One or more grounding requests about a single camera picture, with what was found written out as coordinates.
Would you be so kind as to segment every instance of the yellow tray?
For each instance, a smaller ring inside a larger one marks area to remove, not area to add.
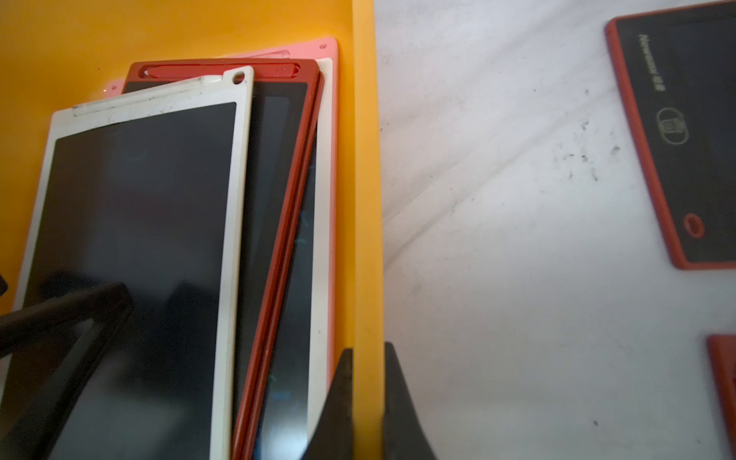
[[[224,56],[331,36],[340,48],[335,356],[354,351],[355,457],[381,457],[383,250],[371,0],[7,0],[0,7],[0,273],[10,311],[51,114],[141,60]]]

